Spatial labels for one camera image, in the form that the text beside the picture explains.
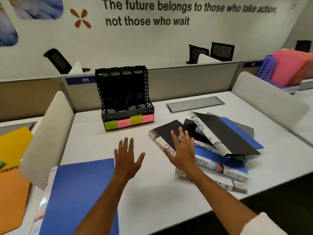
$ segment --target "blue folder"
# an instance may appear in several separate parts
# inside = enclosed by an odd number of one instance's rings
[[[263,149],[264,147],[255,141],[249,134],[235,125],[229,118],[226,117],[219,117],[228,127],[234,130],[241,138],[243,138],[247,143],[253,146],[255,149]]]
[[[213,162],[221,163],[224,166],[228,166],[233,169],[239,170],[241,172],[248,173],[247,169],[245,168],[244,163],[238,160],[223,157],[220,154],[217,154],[212,151],[205,150],[205,149],[201,149],[198,147],[195,147],[195,154],[203,158],[210,159]]]
[[[114,159],[58,166],[40,235],[71,235],[106,189]],[[110,235],[118,235],[115,213]]]

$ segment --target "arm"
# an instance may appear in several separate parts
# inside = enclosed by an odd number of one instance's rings
[[[119,200],[127,182],[140,169],[145,153],[134,162],[134,139],[131,138],[127,151],[128,139],[119,142],[114,150],[115,170],[107,188],[78,225],[73,235],[109,235]]]
[[[174,166],[182,170],[198,187],[205,199],[212,207],[217,218],[221,221],[230,235],[239,235],[243,227],[257,215],[247,206],[233,197],[230,193],[217,185],[197,165],[194,152],[194,139],[189,138],[179,128],[181,142],[171,131],[175,143],[176,156],[172,156],[166,149],[164,153]]]

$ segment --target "motivational quote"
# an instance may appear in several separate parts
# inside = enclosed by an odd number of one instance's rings
[[[172,1],[160,2],[139,2],[137,0],[120,2],[116,0],[102,0],[106,10],[134,10],[134,11],[179,11],[182,14],[195,12],[233,12],[233,13],[264,13],[264,14],[275,14],[277,8],[271,5],[256,6],[253,4],[238,5],[236,3],[229,5],[213,4],[211,2],[206,3],[175,3]],[[187,15],[182,18],[166,18],[160,16],[159,18],[135,18],[134,16],[117,16],[116,18],[106,18],[106,26],[169,26],[169,25],[180,25],[188,26],[191,20]]]

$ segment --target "orange flower decal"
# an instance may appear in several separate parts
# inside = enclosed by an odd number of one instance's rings
[[[91,28],[90,23],[87,22],[87,21],[85,21],[85,20],[81,20],[81,19],[80,19],[80,16],[77,14],[77,12],[76,12],[74,9],[70,9],[70,11],[71,11],[71,13],[72,13],[74,16],[76,16],[77,18],[79,18],[79,20],[75,22],[75,27],[76,27],[76,28],[80,27],[80,24],[81,24],[82,21],[83,21],[83,23],[85,24],[85,26],[86,26],[87,28]],[[84,9],[84,10],[82,11],[82,13],[81,13],[81,18],[84,19],[87,15],[88,15],[88,12],[87,12],[87,10]]]

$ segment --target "left hand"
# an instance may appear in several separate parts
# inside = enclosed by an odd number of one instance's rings
[[[134,139],[131,138],[128,146],[128,138],[119,142],[118,150],[114,149],[115,170],[113,177],[122,182],[124,186],[133,178],[141,167],[145,153],[141,153],[138,160],[134,161]]]

